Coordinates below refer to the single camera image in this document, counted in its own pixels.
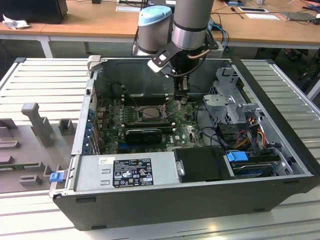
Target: wooden desk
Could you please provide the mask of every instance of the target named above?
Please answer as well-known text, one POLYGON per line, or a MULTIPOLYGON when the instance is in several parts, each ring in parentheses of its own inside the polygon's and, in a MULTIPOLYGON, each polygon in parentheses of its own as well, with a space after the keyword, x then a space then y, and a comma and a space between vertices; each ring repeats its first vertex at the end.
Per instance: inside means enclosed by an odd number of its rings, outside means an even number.
MULTIPOLYGON (((268 5, 271 6, 285 6, 284 1, 266 0, 268 5)), ((225 4, 222 1, 216 0, 214 2, 213 11, 217 13, 234 13, 230 10, 230 7, 223 8, 225 4)), ((302 1, 294 1, 285 8, 272 8, 264 6, 269 12, 298 12, 303 10, 302 7, 306 6, 302 1)), ((274 13, 280 20, 263 20, 263 19, 250 19, 245 14, 241 14, 242 19, 238 14, 220 14, 223 29, 229 34, 230 45, 232 46, 244 46, 247 47, 266 47, 272 45, 273 48, 285 48, 287 45, 301 46, 314 46, 315 49, 320 47, 320 26, 309 23, 308 25, 300 24, 295 21, 287 21, 279 13, 274 13)), ((219 17, 217 14, 212 15, 213 20, 219 23, 219 17)), ((214 31, 213 36, 217 40, 221 40, 221 33, 214 31)))
POLYGON ((45 23, 31 23, 30 27, 17 28, 13 30, 4 24, 0 24, 0 34, 22 34, 22 35, 41 35, 41 30, 45 27, 45 23))
POLYGON ((63 22, 47 24, 41 31, 43 35, 133 38, 136 34, 139 13, 116 11, 116 1, 101 4, 66 2, 68 13, 63 22))
MULTIPOLYGON (((62 24, 31 23, 31 28, 11 30, 0 25, 0 39, 19 39, 40 41, 47 58, 52 58, 50 41, 75 42, 113 42, 132 43, 137 30, 137 12, 118 12, 117 3, 102 2, 92 4, 91 1, 77 2, 67 0, 68 13, 62 24)), ((266 0, 271 6, 284 6, 289 0, 266 0)), ((263 6, 270 12, 298 12, 306 4, 294 1, 285 8, 263 6)), ((225 7, 221 0, 215 0, 213 11, 218 13, 233 13, 230 7, 225 7)), ((221 14, 223 28, 229 33, 229 46, 264 47, 264 48, 299 48, 318 49, 320 47, 320 26, 309 23, 299 24, 275 13, 280 20, 250 19, 242 14, 221 14)), ((219 23, 216 14, 212 18, 219 23)), ((221 40, 221 33, 213 33, 216 40, 221 40)))

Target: power supply label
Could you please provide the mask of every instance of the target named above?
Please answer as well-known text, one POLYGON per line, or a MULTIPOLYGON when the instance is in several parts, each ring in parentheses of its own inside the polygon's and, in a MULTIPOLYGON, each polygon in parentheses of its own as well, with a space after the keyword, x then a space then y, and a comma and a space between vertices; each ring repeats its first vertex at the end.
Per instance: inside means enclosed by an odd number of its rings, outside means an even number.
POLYGON ((115 188, 148 186, 154 184, 151 159, 129 159, 113 161, 115 188))

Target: green circuit board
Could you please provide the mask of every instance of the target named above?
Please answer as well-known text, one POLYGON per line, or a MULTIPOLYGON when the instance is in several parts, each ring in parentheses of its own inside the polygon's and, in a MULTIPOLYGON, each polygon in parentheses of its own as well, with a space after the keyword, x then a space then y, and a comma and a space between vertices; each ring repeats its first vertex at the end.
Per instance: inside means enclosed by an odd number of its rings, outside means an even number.
POLYGON ((182 105, 169 100, 163 105, 124 106, 120 99, 109 101, 99 113, 103 154, 170 152, 174 148, 204 147, 205 143, 194 122, 191 102, 182 105), (175 123, 174 131, 163 131, 159 144, 130 146, 126 144, 128 130, 123 124, 175 123))

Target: black computer case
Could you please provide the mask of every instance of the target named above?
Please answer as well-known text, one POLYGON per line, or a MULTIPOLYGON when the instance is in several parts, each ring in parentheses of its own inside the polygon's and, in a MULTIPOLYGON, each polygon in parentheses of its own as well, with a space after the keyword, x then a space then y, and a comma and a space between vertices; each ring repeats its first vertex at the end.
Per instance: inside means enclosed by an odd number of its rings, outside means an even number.
POLYGON ((0 18, 28 23, 60 24, 68 11, 66 0, 0 0, 0 18))

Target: mouse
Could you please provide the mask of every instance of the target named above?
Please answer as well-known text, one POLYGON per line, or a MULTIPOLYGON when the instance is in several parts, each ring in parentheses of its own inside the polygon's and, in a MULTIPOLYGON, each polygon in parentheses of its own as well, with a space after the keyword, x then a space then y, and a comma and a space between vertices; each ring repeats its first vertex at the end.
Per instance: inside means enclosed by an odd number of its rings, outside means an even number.
POLYGON ((319 25, 320 24, 320 17, 312 20, 312 23, 315 25, 319 25))

